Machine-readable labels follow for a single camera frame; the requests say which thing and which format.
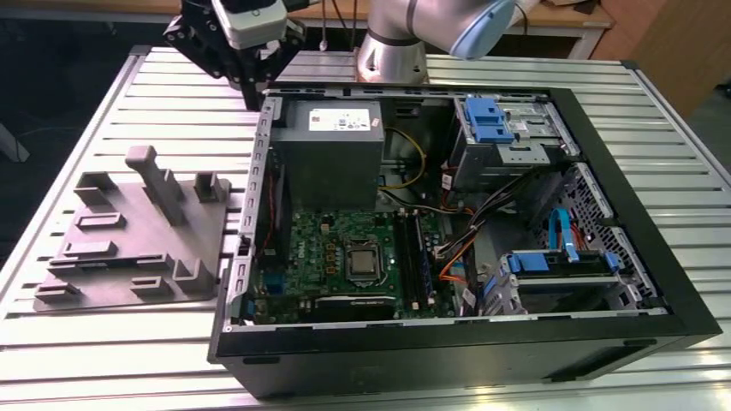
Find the motherboard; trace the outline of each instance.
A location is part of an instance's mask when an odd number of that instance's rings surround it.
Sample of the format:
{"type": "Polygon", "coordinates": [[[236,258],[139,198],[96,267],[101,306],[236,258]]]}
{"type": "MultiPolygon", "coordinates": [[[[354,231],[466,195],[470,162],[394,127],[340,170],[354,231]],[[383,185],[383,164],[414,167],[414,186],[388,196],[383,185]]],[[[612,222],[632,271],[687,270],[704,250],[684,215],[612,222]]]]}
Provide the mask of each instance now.
{"type": "Polygon", "coordinates": [[[261,274],[259,324],[454,316],[436,282],[439,217],[399,212],[300,212],[284,269],[261,274]]]}

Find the power supply label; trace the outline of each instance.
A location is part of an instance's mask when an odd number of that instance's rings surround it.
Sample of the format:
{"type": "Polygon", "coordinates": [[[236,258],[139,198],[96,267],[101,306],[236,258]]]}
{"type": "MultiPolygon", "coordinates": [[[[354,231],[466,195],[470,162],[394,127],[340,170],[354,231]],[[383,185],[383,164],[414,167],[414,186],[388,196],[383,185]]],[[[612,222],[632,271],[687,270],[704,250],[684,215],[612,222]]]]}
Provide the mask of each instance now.
{"type": "Polygon", "coordinates": [[[370,131],[368,109],[310,110],[310,131],[370,131]]]}

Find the green motherboard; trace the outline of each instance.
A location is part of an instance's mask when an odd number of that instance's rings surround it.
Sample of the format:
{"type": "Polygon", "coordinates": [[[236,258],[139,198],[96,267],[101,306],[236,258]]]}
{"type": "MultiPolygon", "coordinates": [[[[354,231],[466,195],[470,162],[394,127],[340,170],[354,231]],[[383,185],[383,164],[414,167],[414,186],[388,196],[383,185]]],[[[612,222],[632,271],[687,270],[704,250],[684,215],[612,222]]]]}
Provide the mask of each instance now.
{"type": "Polygon", "coordinates": [[[404,287],[411,284],[404,284],[400,259],[407,258],[403,249],[415,248],[395,232],[404,217],[380,212],[294,214],[287,268],[263,275],[268,296],[257,301],[259,323],[306,322],[303,311],[324,296],[386,297],[394,301],[394,319],[454,316],[450,284],[436,283],[427,259],[442,242],[438,218],[434,214],[418,216],[418,229],[410,232],[411,237],[418,235],[423,248],[415,269],[419,274],[410,281],[414,289],[428,289],[427,303],[419,305],[404,298],[404,287]]]}

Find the gray plastic stand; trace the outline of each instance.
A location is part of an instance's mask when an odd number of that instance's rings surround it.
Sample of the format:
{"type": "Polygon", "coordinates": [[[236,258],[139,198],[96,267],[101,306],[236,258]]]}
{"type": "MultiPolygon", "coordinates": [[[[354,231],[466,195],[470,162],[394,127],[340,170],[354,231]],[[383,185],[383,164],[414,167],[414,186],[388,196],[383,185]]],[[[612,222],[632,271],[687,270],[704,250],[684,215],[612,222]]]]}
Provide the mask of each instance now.
{"type": "Polygon", "coordinates": [[[152,146],[127,153],[144,184],[115,184],[107,173],[81,175],[75,193],[85,207],[49,261],[36,311],[215,296],[231,184],[215,173],[179,183],[155,157],[152,146]]]}

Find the dark floor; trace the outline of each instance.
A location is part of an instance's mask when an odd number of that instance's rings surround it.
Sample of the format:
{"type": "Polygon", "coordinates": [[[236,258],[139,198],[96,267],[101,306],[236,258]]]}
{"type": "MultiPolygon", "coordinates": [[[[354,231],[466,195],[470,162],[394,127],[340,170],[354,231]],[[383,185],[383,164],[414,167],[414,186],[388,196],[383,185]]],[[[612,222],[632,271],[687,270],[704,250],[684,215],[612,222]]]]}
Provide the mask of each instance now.
{"type": "MultiPolygon", "coordinates": [[[[164,25],[152,24],[111,27],[97,22],[0,20],[0,123],[31,152],[23,164],[0,155],[0,265],[33,217],[131,47],[160,45],[163,30],[164,25]]],[[[308,49],[316,49],[318,35],[308,39],[308,49]]],[[[328,41],[331,50],[347,47],[347,38],[338,31],[328,34],[328,41]]],[[[504,43],[503,49],[514,46],[504,43]]],[[[728,166],[731,100],[723,92],[714,94],[690,124],[728,166]]]]}
{"type": "Polygon", "coordinates": [[[718,89],[687,124],[703,140],[716,159],[731,172],[731,93],[718,89]]]}

